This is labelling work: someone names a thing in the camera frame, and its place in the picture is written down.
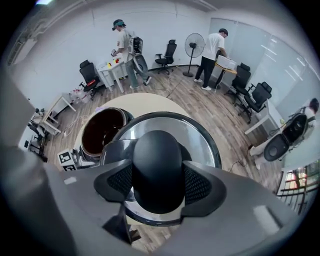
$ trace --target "wooden floor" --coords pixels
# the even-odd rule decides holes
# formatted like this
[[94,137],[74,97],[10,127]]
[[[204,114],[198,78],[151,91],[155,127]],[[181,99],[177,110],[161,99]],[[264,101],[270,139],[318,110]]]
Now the wooden floor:
[[[229,96],[223,95],[226,88],[205,91],[201,89],[201,85],[194,82],[194,77],[186,77],[182,75],[187,67],[178,67],[169,75],[165,73],[158,74],[157,71],[150,72],[153,77],[149,86],[142,85],[132,90],[129,88],[129,80],[123,82],[124,93],[121,93],[118,86],[113,86],[113,92],[104,90],[103,96],[97,94],[94,101],[87,104],[79,103],[75,105],[76,112],[70,108],[66,108],[58,116],[60,129],[63,131],[77,117],[90,115],[95,109],[104,103],[131,93],[152,93],[168,97],[180,105],[191,118],[199,122],[212,136],[217,144],[222,168],[230,171],[232,165],[240,161],[243,163],[234,164],[232,172],[241,176],[249,177],[272,192],[278,188],[281,179],[281,165],[279,161],[268,162],[261,166],[261,170],[257,170],[252,157],[247,157],[247,150],[250,144],[260,144],[267,138],[266,133],[262,129],[256,129],[249,135],[245,135],[245,130],[249,128],[247,124],[247,116],[238,116],[240,109],[235,108]],[[191,67],[191,71],[195,74],[197,68]],[[74,126],[67,130],[69,136],[64,137],[61,133],[52,138],[46,145],[45,155],[48,162],[55,164],[59,170],[57,153],[67,148],[72,149],[78,135],[78,131],[83,125],[83,118],[79,118]],[[142,239],[135,241],[133,247],[144,252],[152,252],[154,249],[162,245],[176,229],[176,227],[150,227],[146,225],[133,226],[138,229]]]

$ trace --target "white t-shirt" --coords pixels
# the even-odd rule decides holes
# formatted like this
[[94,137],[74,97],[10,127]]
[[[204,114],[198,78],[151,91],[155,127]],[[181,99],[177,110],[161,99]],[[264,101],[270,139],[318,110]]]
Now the white t-shirt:
[[225,48],[225,38],[219,33],[210,34],[206,39],[202,56],[215,61],[219,48]]
[[122,52],[124,63],[127,63],[134,58],[134,56],[132,54],[129,54],[129,51],[128,51],[129,40],[131,37],[134,37],[134,36],[135,36],[135,32],[128,30],[126,28],[119,32],[117,46],[118,48],[124,48],[124,51]]

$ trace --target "white box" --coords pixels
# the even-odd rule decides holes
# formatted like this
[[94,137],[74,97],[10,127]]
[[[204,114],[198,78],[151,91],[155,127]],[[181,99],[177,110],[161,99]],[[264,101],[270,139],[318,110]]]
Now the white box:
[[216,63],[223,67],[224,69],[234,70],[236,68],[237,63],[231,59],[228,59],[222,55],[219,55]]

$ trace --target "white wall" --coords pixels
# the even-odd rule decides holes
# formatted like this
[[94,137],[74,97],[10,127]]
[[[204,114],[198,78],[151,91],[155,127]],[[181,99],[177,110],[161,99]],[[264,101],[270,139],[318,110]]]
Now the white wall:
[[[100,1],[66,15],[44,34],[28,56],[13,66],[12,77],[36,108],[47,108],[60,93],[76,88],[83,77],[79,64],[86,59],[95,65],[109,61],[117,48],[113,21],[123,19],[143,39],[143,56],[148,68],[156,68],[157,56],[164,54],[170,39],[176,39],[174,65],[189,64],[185,40],[191,33],[208,35],[207,13],[192,7],[161,0]],[[192,61],[200,63],[200,57]]]
[[266,5],[254,10],[221,8],[209,13],[209,16],[238,21],[265,30],[297,51],[316,73],[320,74],[319,60],[313,46],[297,20],[284,8],[276,5]]

